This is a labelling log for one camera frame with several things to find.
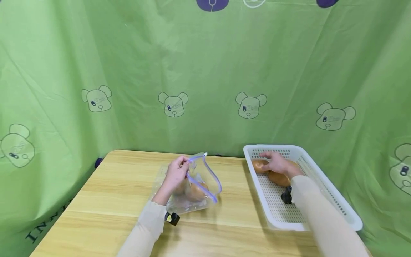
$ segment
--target white plastic basket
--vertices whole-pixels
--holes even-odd
[[[243,150],[268,226],[271,229],[309,231],[309,227],[297,207],[294,204],[284,204],[281,200],[281,194],[285,192],[285,188],[271,182],[265,174],[256,174],[251,160],[261,159],[259,154],[266,151],[278,152],[284,158],[297,163],[301,171],[318,185],[326,199],[340,212],[355,231],[363,228],[361,218],[327,176],[325,176],[314,160],[301,147],[288,145],[246,145]]]

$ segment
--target hand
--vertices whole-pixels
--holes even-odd
[[[151,201],[165,206],[174,190],[184,181],[189,166],[190,163],[185,156],[180,156],[172,161],[167,169],[163,184]]]
[[[167,169],[163,186],[174,191],[184,181],[189,166],[188,158],[183,155],[172,161]]]
[[[303,175],[301,170],[288,162],[281,154],[277,152],[264,152],[260,153],[260,157],[265,157],[271,159],[270,163],[262,166],[263,171],[272,170],[277,173],[286,175],[289,179],[292,179],[295,176]]]

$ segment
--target plastic bag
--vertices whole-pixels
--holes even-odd
[[[221,193],[220,180],[208,166],[207,153],[199,153],[189,158],[190,167],[186,179],[177,187],[167,203],[167,211],[178,215],[209,208],[217,203]],[[167,167],[161,167],[157,175],[152,197],[160,188],[167,173]]]

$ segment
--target table surface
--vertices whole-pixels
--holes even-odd
[[[31,257],[114,257],[176,154],[110,152]],[[152,257],[317,257],[310,232],[273,231],[243,158],[207,157],[223,192],[216,206],[166,223]]]

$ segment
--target black clip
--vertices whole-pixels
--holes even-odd
[[[170,223],[173,226],[176,226],[178,221],[180,220],[180,216],[178,216],[176,213],[170,214],[169,212],[166,213],[166,217],[164,217],[164,220]]]
[[[288,186],[286,189],[285,189],[285,192],[284,193],[282,193],[281,194],[281,200],[283,200],[283,202],[285,203],[285,204],[292,204],[292,197],[291,197],[291,190],[292,190],[293,188],[291,187],[291,186]]]

